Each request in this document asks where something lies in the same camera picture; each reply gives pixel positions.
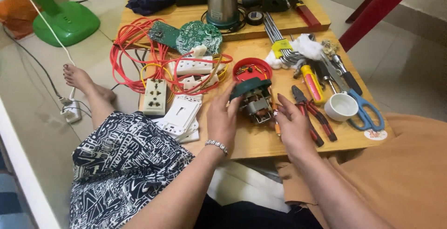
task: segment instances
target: green fan base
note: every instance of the green fan base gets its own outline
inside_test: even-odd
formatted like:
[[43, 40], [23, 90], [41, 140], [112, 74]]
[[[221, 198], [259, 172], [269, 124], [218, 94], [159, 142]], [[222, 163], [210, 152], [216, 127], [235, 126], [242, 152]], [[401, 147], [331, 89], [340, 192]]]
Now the green fan base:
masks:
[[[84, 40], [99, 28], [99, 18], [80, 3], [63, 2], [59, 4], [59, 9], [60, 12], [55, 16], [49, 16], [45, 12], [42, 15], [66, 47]], [[40, 15], [34, 20], [33, 29], [42, 41], [61, 47]]]

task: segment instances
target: patterned skirt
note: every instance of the patterned skirt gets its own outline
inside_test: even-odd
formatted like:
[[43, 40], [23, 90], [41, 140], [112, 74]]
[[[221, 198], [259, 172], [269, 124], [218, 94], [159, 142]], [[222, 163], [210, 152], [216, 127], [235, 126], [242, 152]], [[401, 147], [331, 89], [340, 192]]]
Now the patterned skirt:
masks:
[[71, 229], [123, 226], [193, 159], [142, 112], [113, 112], [73, 152]]

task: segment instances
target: yellow screwdriver handle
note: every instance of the yellow screwdriver handle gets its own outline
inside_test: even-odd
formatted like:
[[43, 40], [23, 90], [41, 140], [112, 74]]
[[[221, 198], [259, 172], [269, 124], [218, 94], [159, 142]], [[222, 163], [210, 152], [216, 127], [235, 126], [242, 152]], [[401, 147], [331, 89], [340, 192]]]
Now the yellow screwdriver handle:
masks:
[[304, 65], [301, 67], [301, 72], [305, 78], [307, 89], [312, 96], [313, 101], [316, 105], [322, 105], [326, 102], [325, 96], [323, 95], [323, 90], [321, 89], [315, 74], [312, 72], [309, 65]]

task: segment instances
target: bare foot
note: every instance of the bare foot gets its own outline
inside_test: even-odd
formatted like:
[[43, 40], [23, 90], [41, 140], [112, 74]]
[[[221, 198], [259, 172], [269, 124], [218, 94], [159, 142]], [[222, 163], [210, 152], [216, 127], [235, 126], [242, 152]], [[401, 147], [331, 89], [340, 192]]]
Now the bare foot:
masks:
[[79, 89], [85, 95], [96, 91], [109, 101], [113, 101], [116, 98], [112, 90], [94, 83], [86, 71], [71, 64], [64, 65], [64, 78], [67, 81], [67, 85]]

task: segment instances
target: red chair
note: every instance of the red chair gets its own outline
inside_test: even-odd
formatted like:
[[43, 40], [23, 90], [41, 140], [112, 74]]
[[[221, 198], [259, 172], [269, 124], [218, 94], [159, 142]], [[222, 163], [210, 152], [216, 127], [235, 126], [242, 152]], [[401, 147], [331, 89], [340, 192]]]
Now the red chair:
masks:
[[365, 0], [346, 23], [352, 26], [339, 39], [346, 52], [377, 25], [402, 0]]

